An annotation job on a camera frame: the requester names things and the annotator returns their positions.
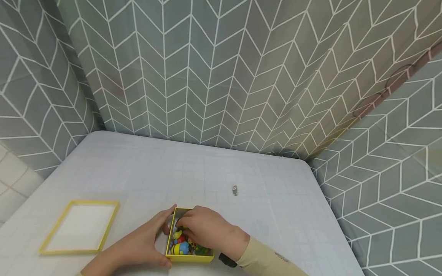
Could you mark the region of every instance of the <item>yellow frame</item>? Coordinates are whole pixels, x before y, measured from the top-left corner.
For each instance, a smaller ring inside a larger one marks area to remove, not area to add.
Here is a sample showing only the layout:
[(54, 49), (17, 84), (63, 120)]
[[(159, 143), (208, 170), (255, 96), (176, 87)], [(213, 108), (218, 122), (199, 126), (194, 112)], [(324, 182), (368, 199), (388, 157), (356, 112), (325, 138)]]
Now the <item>yellow frame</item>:
[[(114, 211), (112, 212), (112, 216), (110, 217), (109, 222), (107, 223), (106, 230), (104, 231), (104, 235), (101, 238), (100, 244), (95, 250), (46, 250), (46, 247), (49, 244), (49, 241), (54, 236), (55, 232), (60, 227), (61, 223), (66, 218), (69, 210), (73, 205), (76, 204), (96, 204), (96, 205), (115, 205)], [(111, 230), (112, 224), (115, 220), (115, 216), (117, 215), (118, 208), (120, 207), (120, 203), (118, 201), (103, 201), (103, 200), (72, 200), (68, 203), (66, 208), (61, 213), (61, 216), (58, 218), (55, 225), (52, 227), (51, 231), (43, 241), (42, 245), (38, 249), (38, 252), (41, 255), (57, 255), (57, 254), (88, 254), (88, 253), (98, 253), (103, 249), (104, 243), (106, 242), (107, 236), (109, 235), (109, 231)]]
[(170, 259), (172, 262), (177, 262), (177, 263), (210, 263), (213, 258), (215, 257), (215, 253), (212, 250), (212, 255), (210, 256), (197, 256), (197, 255), (174, 255), (174, 254), (169, 254), (169, 245), (170, 245), (170, 241), (171, 238), (173, 236), (173, 224), (176, 222), (175, 221), (175, 215), (176, 215), (176, 210), (177, 209), (182, 209), (182, 210), (191, 210), (189, 208), (178, 208), (175, 207), (175, 210), (173, 212), (173, 217), (172, 217), (172, 223), (170, 226), (170, 233), (169, 233), (169, 238), (167, 240), (167, 244), (166, 244), (166, 252), (164, 253), (165, 256)]

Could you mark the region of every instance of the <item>wall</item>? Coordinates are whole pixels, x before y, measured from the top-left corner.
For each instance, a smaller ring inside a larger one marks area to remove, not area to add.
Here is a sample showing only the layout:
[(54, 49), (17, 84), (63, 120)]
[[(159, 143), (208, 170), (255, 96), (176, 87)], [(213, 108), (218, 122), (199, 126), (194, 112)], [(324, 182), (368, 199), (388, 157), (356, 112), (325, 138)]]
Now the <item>wall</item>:
[(0, 224), (97, 129), (73, 47), (54, 33), (64, 24), (42, 3), (52, 15), (38, 1), (0, 2)]
[(38, 173), (0, 145), (0, 227), (41, 183)]
[(442, 53), (310, 165), (366, 275), (442, 275)]
[(65, 0), (59, 9), (108, 130), (302, 159), (442, 35), (440, 0)]

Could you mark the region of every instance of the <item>white table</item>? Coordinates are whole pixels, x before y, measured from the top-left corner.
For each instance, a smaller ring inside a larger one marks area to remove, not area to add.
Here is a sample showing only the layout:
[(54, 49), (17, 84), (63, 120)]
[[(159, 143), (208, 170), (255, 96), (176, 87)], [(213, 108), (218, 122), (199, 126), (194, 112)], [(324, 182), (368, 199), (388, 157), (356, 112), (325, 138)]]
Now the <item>white table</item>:
[[(174, 203), (203, 205), (310, 276), (363, 275), (304, 161), (105, 131), (87, 136), (0, 228), (0, 275), (74, 275), (93, 258), (37, 253), (73, 199), (120, 201), (105, 247)], [(157, 249), (166, 242), (160, 237)], [(176, 263), (169, 272), (141, 266), (118, 275), (244, 275), (217, 257), (207, 265)]]

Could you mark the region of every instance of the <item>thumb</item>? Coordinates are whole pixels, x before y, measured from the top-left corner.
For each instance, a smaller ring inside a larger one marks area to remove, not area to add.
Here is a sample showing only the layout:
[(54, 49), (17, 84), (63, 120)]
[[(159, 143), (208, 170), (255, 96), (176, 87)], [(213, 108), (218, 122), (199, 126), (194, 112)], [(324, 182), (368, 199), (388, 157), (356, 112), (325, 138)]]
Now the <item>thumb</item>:
[(161, 254), (158, 251), (154, 251), (152, 253), (152, 256), (149, 259), (149, 263), (151, 263), (153, 265), (166, 267), (168, 269), (172, 268), (172, 262), (169, 259), (167, 259), (166, 256), (164, 256), (163, 254)]

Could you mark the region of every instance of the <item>small toy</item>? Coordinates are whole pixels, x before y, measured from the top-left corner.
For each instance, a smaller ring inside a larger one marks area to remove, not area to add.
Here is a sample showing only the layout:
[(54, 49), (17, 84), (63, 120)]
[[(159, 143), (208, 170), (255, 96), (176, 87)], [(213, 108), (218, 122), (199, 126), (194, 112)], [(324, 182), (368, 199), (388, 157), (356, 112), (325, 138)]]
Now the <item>small toy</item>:
[(183, 231), (178, 230), (175, 233), (173, 233), (173, 243), (182, 243), (186, 241), (186, 237), (183, 235)]
[(209, 252), (208, 248), (205, 248), (199, 244), (196, 245), (196, 247), (193, 248), (193, 253), (195, 255), (207, 255)]
[(187, 242), (189, 243), (189, 246), (193, 249), (195, 248), (198, 244), (196, 242), (194, 242), (191, 238), (187, 238)]
[(189, 246), (191, 248), (191, 251), (195, 254), (195, 255), (207, 255), (207, 253), (209, 252), (208, 248), (205, 248), (199, 244), (197, 244), (194, 240), (192, 240), (191, 238), (187, 238), (187, 243), (189, 243)]
[(174, 255), (188, 255), (189, 254), (189, 244), (187, 242), (177, 243), (172, 246), (170, 252)]

